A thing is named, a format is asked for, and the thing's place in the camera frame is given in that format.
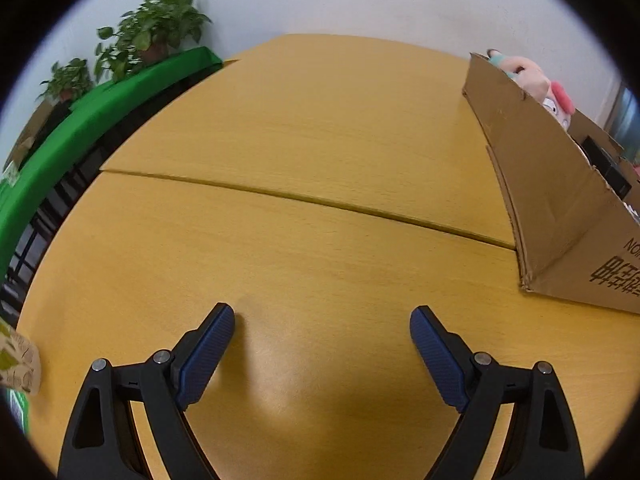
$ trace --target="stuffed toy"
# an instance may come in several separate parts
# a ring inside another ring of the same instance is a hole
[[[40,374],[36,345],[0,319],[0,386],[35,395]]]
[[[520,88],[543,105],[565,131],[569,129],[575,107],[558,81],[549,81],[542,69],[526,57],[505,56],[494,48],[486,53],[491,64],[503,70]]]

